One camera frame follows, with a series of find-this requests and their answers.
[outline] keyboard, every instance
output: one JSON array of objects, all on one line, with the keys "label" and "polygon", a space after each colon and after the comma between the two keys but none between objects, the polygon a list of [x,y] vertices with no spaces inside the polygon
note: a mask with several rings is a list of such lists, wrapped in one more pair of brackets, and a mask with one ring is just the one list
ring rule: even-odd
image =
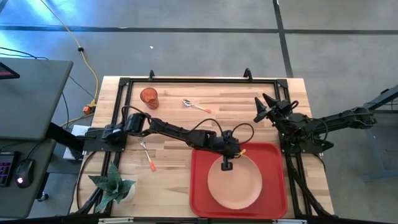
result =
[{"label": "keyboard", "polygon": [[0,152],[0,187],[8,187],[15,161],[15,152]]}]

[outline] concrete floor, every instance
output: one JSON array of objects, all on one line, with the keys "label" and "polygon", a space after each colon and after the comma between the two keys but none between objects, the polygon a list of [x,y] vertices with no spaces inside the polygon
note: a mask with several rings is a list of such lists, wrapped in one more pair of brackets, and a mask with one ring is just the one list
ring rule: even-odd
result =
[{"label": "concrete floor", "polygon": [[[69,26],[276,29],[272,0],[48,0]],[[285,29],[397,30],[394,0],[279,0]],[[8,0],[0,25],[58,26],[36,0]],[[286,77],[278,34],[76,32],[100,76],[201,75],[240,77],[246,67],[255,77]],[[293,76],[304,78],[314,117],[360,106],[398,84],[397,35],[286,34]],[[0,46],[54,60],[72,60],[71,76],[91,93],[94,77],[66,32],[0,30]],[[68,81],[64,89],[70,117],[81,116],[90,101]],[[66,120],[60,101],[53,122]],[[383,149],[396,149],[397,116],[380,117],[375,132]],[[398,178],[363,182],[375,172],[363,131],[331,133],[335,147],[325,153],[326,175],[335,213],[344,218],[398,222]],[[390,168],[398,153],[383,152]],[[75,175],[52,174],[51,198],[36,203],[30,217],[64,215]]]}]

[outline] red tray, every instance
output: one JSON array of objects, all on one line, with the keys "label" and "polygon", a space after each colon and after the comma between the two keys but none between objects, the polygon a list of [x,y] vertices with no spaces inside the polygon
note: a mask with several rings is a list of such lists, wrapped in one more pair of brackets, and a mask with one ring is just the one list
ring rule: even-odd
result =
[{"label": "red tray", "polygon": [[233,210],[220,205],[210,194],[207,177],[219,154],[193,150],[191,167],[190,206],[200,217],[278,219],[287,211],[287,197],[282,166],[282,154],[271,143],[249,142],[241,145],[258,166],[262,176],[262,190],[257,200],[247,208]]}]

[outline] potted plant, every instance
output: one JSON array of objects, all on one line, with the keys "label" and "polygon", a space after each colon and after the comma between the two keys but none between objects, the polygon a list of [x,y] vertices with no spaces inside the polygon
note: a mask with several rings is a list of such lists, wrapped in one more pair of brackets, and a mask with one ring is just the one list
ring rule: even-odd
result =
[{"label": "potted plant", "polygon": [[100,212],[112,200],[115,200],[117,203],[130,200],[136,193],[135,181],[122,180],[118,168],[112,162],[107,177],[92,175],[88,177],[97,187],[104,190],[101,203],[95,208],[95,212]]}]

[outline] fork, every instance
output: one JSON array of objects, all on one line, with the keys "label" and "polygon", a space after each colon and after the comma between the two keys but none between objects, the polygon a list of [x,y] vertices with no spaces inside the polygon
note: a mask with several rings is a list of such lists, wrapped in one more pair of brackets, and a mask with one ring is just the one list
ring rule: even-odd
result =
[{"label": "fork", "polygon": [[148,150],[147,150],[147,146],[145,144],[145,139],[144,138],[140,138],[139,139],[139,144],[144,148],[145,153],[147,154],[147,158],[148,158],[148,161],[149,161],[150,169],[153,172],[155,172],[156,171],[156,167],[155,167],[154,162],[152,162],[152,159],[150,159],[150,156],[149,156],[149,153],[148,153]]}]

